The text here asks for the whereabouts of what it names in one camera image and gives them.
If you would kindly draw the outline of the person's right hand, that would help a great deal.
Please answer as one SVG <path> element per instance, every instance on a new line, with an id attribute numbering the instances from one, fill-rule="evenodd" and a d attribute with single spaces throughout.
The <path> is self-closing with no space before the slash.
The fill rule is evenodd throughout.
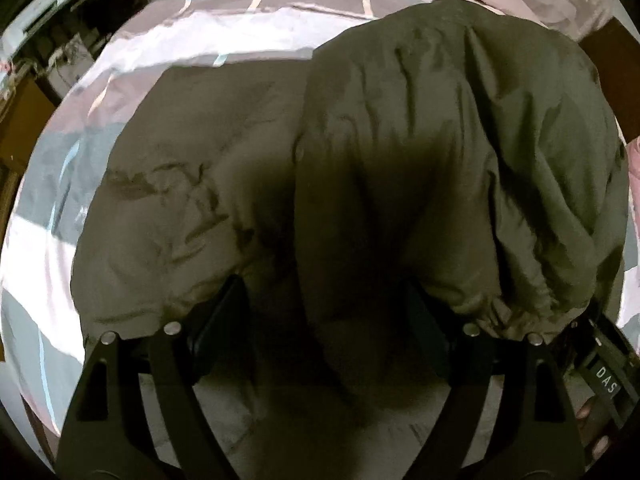
<path id="1" fill-rule="evenodd" d="M 610 447 L 610 413 L 604 403 L 592 396 L 576 413 L 580 442 L 586 452 L 586 463 L 591 465 Z"/>

